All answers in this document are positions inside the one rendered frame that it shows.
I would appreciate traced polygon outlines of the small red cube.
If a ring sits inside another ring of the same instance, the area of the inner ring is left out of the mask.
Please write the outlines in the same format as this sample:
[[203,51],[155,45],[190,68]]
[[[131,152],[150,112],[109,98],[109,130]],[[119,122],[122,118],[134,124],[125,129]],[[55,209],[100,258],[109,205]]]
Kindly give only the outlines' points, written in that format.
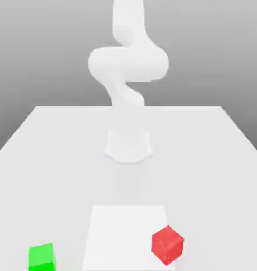
[[182,255],[184,238],[169,225],[152,235],[151,251],[166,266]]

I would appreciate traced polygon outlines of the small green cube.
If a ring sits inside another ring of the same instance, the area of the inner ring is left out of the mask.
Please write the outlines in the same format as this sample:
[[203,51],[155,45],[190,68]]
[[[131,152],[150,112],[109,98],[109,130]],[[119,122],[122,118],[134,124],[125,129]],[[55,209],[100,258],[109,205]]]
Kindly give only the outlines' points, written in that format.
[[28,271],[56,271],[52,243],[30,247],[28,260]]

